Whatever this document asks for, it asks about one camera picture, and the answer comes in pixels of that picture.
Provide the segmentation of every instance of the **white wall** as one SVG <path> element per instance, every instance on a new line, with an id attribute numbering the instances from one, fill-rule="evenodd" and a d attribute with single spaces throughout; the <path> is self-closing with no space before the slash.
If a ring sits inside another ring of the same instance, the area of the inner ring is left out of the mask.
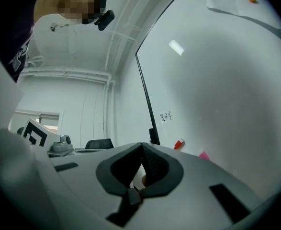
<path id="1" fill-rule="evenodd" d="M 85 148 L 92 139 L 103 139 L 104 85 L 80 80 L 23 77 L 24 92 L 17 109 L 63 113 L 61 135 L 69 135 L 74 148 Z"/>
<path id="2" fill-rule="evenodd" d="M 267 198 L 281 188 L 281 40 L 253 22 L 209 11 L 205 2 L 174 2 L 138 54 L 161 145 L 183 138 L 184 152 L 206 151 Z M 185 48 L 182 57 L 168 46 L 172 39 Z M 144 141 L 151 127 L 135 49 L 130 54 L 118 92 L 121 143 Z M 166 111 L 172 123 L 161 121 Z"/>

